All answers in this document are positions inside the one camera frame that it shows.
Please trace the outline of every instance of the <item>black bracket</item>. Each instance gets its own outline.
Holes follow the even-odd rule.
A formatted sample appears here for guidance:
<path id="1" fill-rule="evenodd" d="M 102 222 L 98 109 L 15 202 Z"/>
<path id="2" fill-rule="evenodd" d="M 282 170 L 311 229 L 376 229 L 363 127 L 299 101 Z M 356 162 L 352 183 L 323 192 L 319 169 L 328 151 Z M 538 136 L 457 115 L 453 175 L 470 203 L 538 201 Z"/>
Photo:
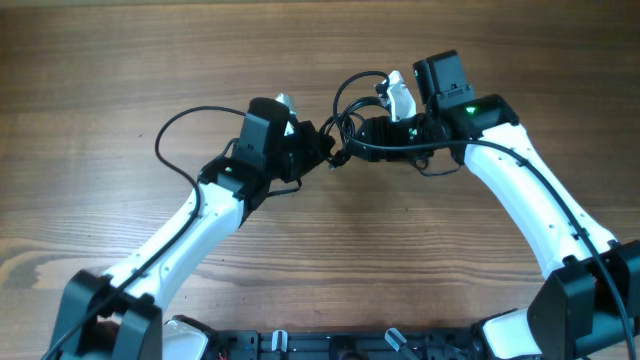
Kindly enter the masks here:
<path id="1" fill-rule="evenodd" d="M 52 345 L 89 309 L 115 291 L 109 281 L 84 270 L 69 281 L 62 294 Z M 111 354 L 112 359 L 162 358 L 162 310 L 153 305 L 151 296 L 134 299 L 123 294 L 100 316 L 108 318 L 114 313 L 122 316 L 119 327 L 109 321 L 98 322 L 96 318 L 65 342 L 61 351 L 75 357 L 101 351 Z"/>
<path id="2" fill-rule="evenodd" d="M 640 241 L 601 254 L 638 334 Z M 545 359 L 587 356 L 624 340 L 620 316 L 592 258 L 567 258 L 549 275 L 527 312 L 531 333 Z"/>

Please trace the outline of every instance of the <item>metal bracket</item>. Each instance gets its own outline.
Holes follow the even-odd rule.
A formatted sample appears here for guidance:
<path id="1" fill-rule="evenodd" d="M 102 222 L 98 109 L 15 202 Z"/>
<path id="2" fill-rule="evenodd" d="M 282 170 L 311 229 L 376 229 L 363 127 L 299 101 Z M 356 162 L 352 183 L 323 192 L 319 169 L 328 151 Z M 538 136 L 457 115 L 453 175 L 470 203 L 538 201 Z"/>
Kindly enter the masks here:
<path id="1" fill-rule="evenodd" d="M 289 334 L 284 330 L 276 330 L 271 338 L 271 351 L 287 352 Z"/>
<path id="2" fill-rule="evenodd" d="M 400 331 L 396 328 L 390 328 L 384 333 L 384 339 L 391 345 L 391 347 L 397 351 L 402 353 L 405 358 L 409 360 L 420 360 L 416 356 L 416 354 L 411 351 L 410 348 L 407 347 L 407 339 L 402 336 Z"/>

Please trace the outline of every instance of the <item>wood grain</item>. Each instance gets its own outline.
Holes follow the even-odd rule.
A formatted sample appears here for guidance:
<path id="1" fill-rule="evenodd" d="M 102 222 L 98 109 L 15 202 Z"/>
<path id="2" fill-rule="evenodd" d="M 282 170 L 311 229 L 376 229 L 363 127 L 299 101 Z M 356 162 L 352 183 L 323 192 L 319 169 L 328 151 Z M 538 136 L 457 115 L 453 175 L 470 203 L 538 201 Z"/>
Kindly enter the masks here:
<path id="1" fill-rule="evenodd" d="M 639 238 L 639 13 L 498 0 L 0 10 L 0 359 L 38 358 L 68 279 L 126 256 L 186 198 L 152 151 L 171 115 L 287 92 L 319 125 L 350 75 L 409 77 L 414 61 L 451 48 L 479 95 L 510 102 L 578 202 L 623 242 Z M 240 125 L 194 114 L 163 149 L 195 174 Z M 448 165 L 439 154 L 435 166 Z M 467 325 L 526 307 L 541 283 L 468 171 L 425 179 L 353 160 L 266 201 L 168 316 L 218 329 Z"/>

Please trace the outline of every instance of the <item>wire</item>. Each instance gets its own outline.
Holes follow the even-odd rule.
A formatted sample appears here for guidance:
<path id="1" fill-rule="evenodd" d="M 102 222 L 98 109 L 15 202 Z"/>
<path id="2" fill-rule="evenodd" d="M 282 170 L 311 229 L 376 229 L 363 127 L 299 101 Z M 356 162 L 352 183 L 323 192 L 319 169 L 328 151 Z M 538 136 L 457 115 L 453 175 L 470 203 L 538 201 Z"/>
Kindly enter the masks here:
<path id="1" fill-rule="evenodd" d="M 171 246 L 173 244 L 175 244 L 178 241 L 178 239 L 180 239 L 180 237 L 187 231 L 187 229 L 191 226 L 191 224 L 193 224 L 193 222 L 198 218 L 198 215 L 199 215 L 199 212 L 200 212 L 200 203 L 201 203 L 200 188 L 198 187 L 198 184 L 196 183 L 196 181 L 189 174 L 187 174 L 184 170 L 178 168 L 177 166 L 173 165 L 169 161 L 167 161 L 162 156 L 162 154 L 160 154 L 160 139 L 162 138 L 162 135 L 167 130 L 167 128 L 171 124 L 173 124 L 176 120 L 178 120 L 179 118 L 181 118 L 181 117 L 183 117 L 183 116 L 185 116 L 187 114 L 190 114 L 190 113 L 193 113 L 193 112 L 196 112 L 196 111 L 202 111 L 202 110 L 225 111 L 225 112 L 229 112 L 229 113 L 240 115 L 240 116 L 244 116 L 245 115 L 245 113 L 242 112 L 242 111 L 229 109 L 229 108 L 225 108 L 225 107 L 221 107 L 221 106 L 199 106 L 199 107 L 195 107 L 195 108 L 192 108 L 192 109 L 185 110 L 185 111 L 175 115 L 169 121 L 167 121 L 167 123 L 164 124 L 164 126 L 162 126 L 162 128 L 158 132 L 158 136 L 156 136 L 156 143 L 155 143 L 156 157 L 158 158 L 158 160 L 160 160 L 160 162 L 162 162 L 164 165 L 166 165 L 169 169 L 177 172 L 178 174 L 182 175 L 182 177 L 187 179 L 187 181 L 189 181 L 189 184 L 191 184 L 191 187 L 193 188 L 193 191 L 195 193 L 194 210 L 190 212 L 189 218 L 184 223 L 184 225 L 182 225 L 182 227 L 173 235 L 173 237 L 171 237 L 171 239 L 169 239 L 169 241 L 167 241 L 147 261 L 145 261 L 144 264 L 142 264 L 142 266 L 140 266 L 138 269 L 136 269 L 122 284 L 120 284 L 120 286 L 118 286 L 107 297 L 105 297 L 100 303 L 98 303 L 98 305 L 92 307 L 89 311 L 87 311 L 87 313 L 85 314 L 84 317 L 82 317 L 82 319 L 80 319 L 73 326 L 71 326 L 69 328 L 69 330 L 67 330 L 67 332 L 65 332 L 49 348 L 49 350 L 44 354 L 44 356 L 42 356 L 41 360 L 48 360 L 52 355 L 56 354 L 60 350 L 62 345 L 67 340 L 69 340 L 69 338 L 71 338 L 71 336 L 73 336 L 73 334 L 75 334 L 76 331 L 78 331 L 83 326 L 85 326 L 89 321 L 92 321 L 93 319 L 95 319 L 95 317 L 98 316 L 98 314 L 102 310 L 104 310 L 107 306 L 111 305 L 111 303 L 118 296 L 120 296 L 122 293 L 124 293 L 124 290 L 129 285 L 131 285 L 140 276 L 142 276 L 147 269 L 149 269 L 167 250 L 169 250 L 169 248 L 171 248 Z M 229 150 L 229 147 L 231 147 L 231 144 L 233 144 L 233 140 L 234 139 L 232 139 L 227 144 L 227 147 L 225 148 L 224 153 L 226 153 Z"/>
<path id="2" fill-rule="evenodd" d="M 344 134 L 344 137 L 347 138 L 348 141 L 353 142 L 354 144 L 357 144 L 357 145 L 360 145 L 360 146 L 365 146 L 365 147 L 368 147 L 370 149 L 375 149 L 375 150 L 405 152 L 405 151 L 419 151 L 419 150 L 437 150 L 437 149 L 448 148 L 448 147 L 451 147 L 451 146 L 459 146 L 459 145 L 479 145 L 479 146 L 486 146 L 486 147 L 489 147 L 489 148 L 492 148 L 492 149 L 495 149 L 495 150 L 502 151 L 502 152 L 510 155 L 511 157 L 515 158 L 518 161 L 519 166 L 524 166 L 529 171 L 531 171 L 531 173 L 547 189 L 547 191 L 549 192 L 551 197 L 553 197 L 553 199 L 556 201 L 558 206 L 560 206 L 562 211 L 565 213 L 565 215 L 569 219 L 569 222 L 571 223 L 571 226 L 573 226 L 574 229 L 576 230 L 578 237 L 580 237 L 582 239 L 582 241 L 586 245 L 587 249 L 591 253 L 592 258 L 596 263 L 596 268 L 601 273 L 601 275 L 602 275 L 602 277 L 604 279 L 604 282 L 607 285 L 607 288 L 609 289 L 611 297 L 613 298 L 613 301 L 614 301 L 614 303 L 616 305 L 618 313 L 620 315 L 620 321 L 622 322 L 622 329 L 623 329 L 623 332 L 624 332 L 625 340 L 627 342 L 627 351 L 629 352 L 629 359 L 636 360 L 637 358 L 636 358 L 635 343 L 633 341 L 633 332 L 631 330 L 631 324 L 630 324 L 630 321 L 629 321 L 629 316 L 627 315 L 627 311 L 626 311 L 626 309 L 624 307 L 624 302 L 622 301 L 622 297 L 620 295 L 620 292 L 618 291 L 618 288 L 616 287 L 616 285 L 615 285 L 615 283 L 613 281 L 613 278 L 611 277 L 611 274 L 609 273 L 609 271 L 607 270 L 606 266 L 604 265 L 604 262 L 602 261 L 602 258 L 600 257 L 600 254 L 598 253 L 598 250 L 596 249 L 596 247 L 591 242 L 591 239 L 589 239 L 589 236 L 586 233 L 586 230 L 580 225 L 580 223 L 578 222 L 578 219 L 576 219 L 576 217 L 573 215 L 573 213 L 571 212 L 571 209 L 569 209 L 569 206 L 567 206 L 567 204 L 564 202 L 564 200 L 562 199 L 560 194 L 558 194 L 558 192 L 553 187 L 553 185 L 551 185 L 551 183 L 549 183 L 549 180 L 547 180 L 544 177 L 544 175 L 542 175 L 542 173 L 538 169 L 536 169 L 536 167 L 533 166 L 526 158 L 524 158 L 522 155 L 518 154 L 517 152 L 515 152 L 515 151 L 513 151 L 513 150 L 511 150 L 511 149 L 509 149 L 509 148 L 507 148 L 505 146 L 502 146 L 502 145 L 499 145 L 499 144 L 496 144 L 496 143 L 493 143 L 493 142 L 490 142 L 490 141 L 485 141 L 485 140 L 449 140 L 449 141 L 441 141 L 441 142 L 434 142 L 434 143 L 430 143 L 430 144 L 419 144 L 419 145 L 382 146 L 382 145 L 373 145 L 373 144 L 364 143 L 362 141 L 356 140 L 353 136 L 351 136 L 351 135 L 349 135 L 349 134 L 344 132 L 344 129 L 342 128 L 342 121 L 338 117 L 338 101 L 340 99 L 340 95 L 342 94 L 342 91 L 351 82 L 353 82 L 356 79 L 359 79 L 359 78 L 364 77 L 364 76 L 369 76 L 369 75 L 382 76 L 382 75 L 380 75 L 380 73 L 381 72 L 379 72 L 379 71 L 366 71 L 366 72 L 363 72 L 363 73 L 360 73 L 360 74 L 356 74 L 356 75 L 350 77 L 349 79 L 347 79 L 347 81 L 345 81 L 340 86 L 340 88 L 338 89 L 338 92 L 336 93 L 336 97 L 333 100 L 333 117 L 336 119 L 336 121 L 335 121 L 336 127 L 338 128 L 340 133 Z"/>

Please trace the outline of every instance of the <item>wooden surface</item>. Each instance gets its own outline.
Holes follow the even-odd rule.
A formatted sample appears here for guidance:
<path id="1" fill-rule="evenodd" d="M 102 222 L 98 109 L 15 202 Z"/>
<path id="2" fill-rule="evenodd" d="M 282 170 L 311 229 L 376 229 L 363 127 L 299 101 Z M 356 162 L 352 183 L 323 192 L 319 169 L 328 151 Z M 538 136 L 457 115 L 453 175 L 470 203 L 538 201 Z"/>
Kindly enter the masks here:
<path id="1" fill-rule="evenodd" d="M 182 204 L 188 185 L 152 150 L 170 116 L 287 92 L 319 126 L 350 75 L 398 69 L 417 98 L 411 64 L 451 48 L 478 95 L 509 101 L 578 202 L 621 241 L 640 238 L 638 13 L 510 1 L 0 11 L 0 359 L 38 358 L 69 278 L 125 257 Z M 195 114 L 163 149 L 196 174 L 240 125 Z M 526 307 L 541 284 L 468 170 L 425 179 L 355 159 L 267 200 L 167 316 L 217 329 L 461 326 Z"/>

